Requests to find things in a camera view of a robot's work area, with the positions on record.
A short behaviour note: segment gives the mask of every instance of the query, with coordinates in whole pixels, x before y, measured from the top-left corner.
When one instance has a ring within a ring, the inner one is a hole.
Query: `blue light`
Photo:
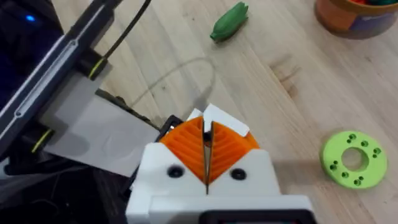
[[[26,15],[25,18],[26,18],[26,20],[29,21],[29,22],[34,22],[34,21],[36,20],[35,17],[34,17],[34,16],[31,16],[31,15]]]

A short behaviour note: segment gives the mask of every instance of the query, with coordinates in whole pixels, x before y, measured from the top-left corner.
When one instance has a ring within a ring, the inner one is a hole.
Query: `wooden table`
[[[125,0],[97,46],[109,48],[140,8]],[[396,223],[398,217],[398,27],[367,40],[331,35],[314,0],[245,0],[247,24],[215,45],[214,22],[237,0],[154,0],[112,55],[102,88],[155,124],[213,103],[245,122],[267,149],[284,194],[310,197],[320,223]],[[53,0],[65,30],[89,0]],[[322,171],[333,133],[355,129],[385,148],[389,169],[369,190],[349,190]]]

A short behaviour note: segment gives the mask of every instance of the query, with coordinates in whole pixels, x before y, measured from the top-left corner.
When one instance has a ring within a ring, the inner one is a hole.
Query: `small green toy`
[[[248,19],[246,15],[248,9],[249,6],[246,6],[243,2],[237,3],[218,19],[214,25],[213,32],[210,34],[210,38],[216,42],[220,42],[234,35],[243,22]]]
[[[346,149],[355,148],[363,160],[358,170],[343,165]],[[387,156],[370,136],[357,131],[343,131],[333,135],[325,144],[320,159],[325,172],[338,184],[351,189],[367,189],[377,185],[387,171]]]

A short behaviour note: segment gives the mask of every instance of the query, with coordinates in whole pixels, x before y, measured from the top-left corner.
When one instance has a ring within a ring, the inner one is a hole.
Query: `green ring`
[[[348,148],[363,152],[365,162],[355,171],[347,169],[341,159]],[[320,159],[325,172],[338,184],[351,189],[367,189],[380,183],[387,171],[387,156],[376,140],[357,131],[333,135],[325,144]]]

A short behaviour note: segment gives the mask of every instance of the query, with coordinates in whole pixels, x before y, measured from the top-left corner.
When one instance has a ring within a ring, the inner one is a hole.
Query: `black cable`
[[[141,18],[141,16],[145,12],[145,10],[148,8],[150,1],[151,0],[145,0],[145,2],[141,6],[140,10],[137,12],[134,19],[130,22],[130,24],[123,31],[123,33],[120,35],[120,37],[115,41],[115,43],[112,45],[112,47],[104,54],[105,59],[108,59],[113,54],[113,52],[117,49],[117,47],[119,47],[119,45],[124,40],[124,38],[126,38],[126,36],[129,34],[129,32],[132,30],[132,28],[136,25],[138,20]]]

